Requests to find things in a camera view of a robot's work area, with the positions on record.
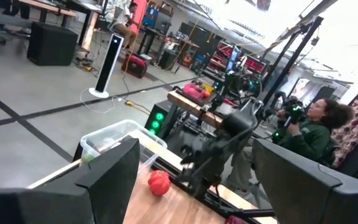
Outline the wooden desk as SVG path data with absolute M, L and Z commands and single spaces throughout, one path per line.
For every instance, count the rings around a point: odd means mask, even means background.
M 41 9 L 46 9 L 47 11 L 59 12 L 60 14 L 63 14 L 64 16 L 76 17 L 76 14 L 73 11 L 71 11 L 69 9 L 61 9 L 58 6 L 53 6 L 48 3 L 44 3 L 44 2 L 40 2 L 40 1 L 36 1 L 36 0 L 18 0 L 18 1 L 21 3 L 28 4 L 30 6 L 38 7 Z

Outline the clear plastic bin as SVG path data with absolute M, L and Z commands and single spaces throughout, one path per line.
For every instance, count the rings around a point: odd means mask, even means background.
M 165 141 L 145 129 L 139 123 L 125 119 L 84 135 L 76 150 L 75 160 L 86 164 L 102 153 L 115 149 L 126 140 L 138 139 L 140 142 L 140 165 L 138 173 L 151 168 L 158 158 L 158 149 L 166 149 Z

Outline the red board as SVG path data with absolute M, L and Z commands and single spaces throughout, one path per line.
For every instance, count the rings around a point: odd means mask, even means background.
M 147 8 L 148 1 L 147 0 L 132 0 L 131 3 L 134 2 L 137 4 L 137 9 L 134 13 L 132 13 L 132 20 L 137 22 L 138 24 L 142 23 L 145 10 Z M 139 28 L 135 24 L 130 24 L 129 29 L 133 31 L 135 34 L 139 33 Z

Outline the black speaker cabinet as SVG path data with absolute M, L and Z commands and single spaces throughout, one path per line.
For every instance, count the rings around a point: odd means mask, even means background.
M 70 29 L 33 22 L 27 58 L 38 66 L 69 66 L 73 60 L 78 34 Z

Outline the person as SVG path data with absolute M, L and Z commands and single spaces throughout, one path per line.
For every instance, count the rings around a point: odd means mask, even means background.
M 277 144 L 312 161 L 331 166 L 335 149 L 332 131 L 344 126 L 353 117 L 350 106 L 331 99 L 317 100 L 309 107 L 306 119 L 299 124 L 291 123 Z M 246 200 L 252 196 L 249 190 L 251 162 L 252 147 L 246 146 L 233 155 L 232 171 L 226 179 L 226 187 Z
M 136 40 L 136 32 L 130 29 L 130 25 L 134 24 L 140 27 L 139 23 L 133 20 L 133 15 L 137 10 L 138 5 L 135 2 L 131 2 L 128 8 L 121 11 L 116 21 L 113 23 L 112 28 L 116 29 L 124 35 L 124 41 L 122 46 L 125 49 L 129 49 Z

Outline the lit computer monitor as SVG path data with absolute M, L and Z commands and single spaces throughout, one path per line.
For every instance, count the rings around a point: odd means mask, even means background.
M 235 68 L 237 55 L 239 54 L 240 51 L 241 51 L 240 48 L 237 47 L 236 45 L 232 48 L 232 52 L 227 60 L 226 72 L 229 72 Z

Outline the pink plastic bin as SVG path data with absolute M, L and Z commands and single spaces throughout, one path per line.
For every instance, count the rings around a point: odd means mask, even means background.
M 204 97 L 204 89 L 194 83 L 187 83 L 183 87 L 183 92 L 194 99 L 201 99 Z

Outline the wooden workbench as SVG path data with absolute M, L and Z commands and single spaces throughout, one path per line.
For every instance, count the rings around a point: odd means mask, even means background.
M 185 98 L 184 96 L 180 95 L 176 91 L 168 92 L 167 99 L 168 99 L 168 101 L 173 103 L 173 105 L 175 105 L 185 111 L 189 111 L 190 113 L 194 114 L 195 116 L 199 116 L 202 114 L 201 106 L 192 102 L 188 98 Z M 215 128 L 220 127 L 220 125 L 223 121 L 222 118 L 220 118 L 219 116 L 217 116 L 214 113 L 209 112 L 209 111 L 205 112 L 205 114 L 202 115 L 201 120 Z

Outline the black computer green fans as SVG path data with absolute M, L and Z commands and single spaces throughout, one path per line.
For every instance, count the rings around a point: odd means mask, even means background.
M 163 139 L 163 133 L 165 131 L 163 124 L 171 107 L 172 103 L 168 100 L 154 104 L 144 128 L 147 129 L 150 133 Z

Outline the red parts shelf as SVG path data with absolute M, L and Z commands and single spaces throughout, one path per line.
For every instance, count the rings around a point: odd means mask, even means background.
M 215 73 L 226 72 L 227 60 L 234 46 L 235 45 L 220 41 L 216 50 L 210 57 L 206 69 Z M 267 66 L 270 63 L 269 61 L 261 60 L 258 56 L 246 53 L 241 48 L 240 50 L 241 51 L 237 55 L 236 66 L 233 70 L 243 69 L 245 72 L 253 72 L 256 74 L 263 74 L 266 71 Z

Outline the black frame upright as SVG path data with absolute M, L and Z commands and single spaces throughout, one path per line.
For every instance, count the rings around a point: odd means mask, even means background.
M 269 91 L 267 92 L 266 96 L 264 97 L 264 99 L 263 99 L 264 105 L 267 105 L 267 103 L 271 99 L 272 95 L 278 89 L 278 86 L 282 83 L 284 77 L 288 74 L 288 72 L 290 71 L 291 67 L 295 64 L 295 60 L 298 58 L 298 56 L 300 55 L 300 53 L 304 49 L 305 45 L 311 39 L 311 37 L 313 36 L 315 30 L 321 25 L 323 20 L 324 19 L 322 17 L 318 16 L 310 25 L 305 26 L 305 28 L 301 28 L 299 31 L 296 31 L 294 34 L 291 35 L 289 41 L 287 42 L 287 44 L 285 45 L 285 47 L 281 51 L 280 55 L 277 57 L 275 63 L 273 64 L 271 71 L 269 71 L 269 73 L 267 74 L 266 80 L 264 80 L 264 84 L 266 84 L 268 82 L 268 80 L 272 76 L 275 68 L 280 63 L 281 58 L 285 55 L 285 53 L 287 52 L 288 48 L 291 46 L 293 41 L 303 32 L 303 30 L 306 31 L 306 34 L 305 34 L 303 40 L 301 41 L 299 46 L 296 48 L 296 50 L 293 53 L 293 55 L 290 57 L 288 63 L 285 65 L 284 69 L 282 70 L 280 76 L 274 81 L 273 86 L 269 89 Z

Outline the red bell pepper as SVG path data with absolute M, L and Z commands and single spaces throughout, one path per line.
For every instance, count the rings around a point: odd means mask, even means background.
M 157 196 L 166 194 L 171 186 L 169 175 L 162 170 L 155 170 L 151 173 L 148 179 L 150 191 Z

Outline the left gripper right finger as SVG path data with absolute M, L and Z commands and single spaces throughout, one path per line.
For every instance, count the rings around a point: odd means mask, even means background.
M 252 163 L 280 224 L 358 224 L 358 179 L 264 139 Z

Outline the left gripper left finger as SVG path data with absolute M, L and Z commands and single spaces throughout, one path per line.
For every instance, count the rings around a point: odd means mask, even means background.
M 122 224 L 139 162 L 130 139 L 33 189 L 0 189 L 0 224 Z

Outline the red tool bag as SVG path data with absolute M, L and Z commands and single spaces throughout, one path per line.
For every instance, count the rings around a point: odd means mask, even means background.
M 147 62 L 139 55 L 127 54 L 122 63 L 121 70 L 137 78 L 142 78 L 147 72 Z

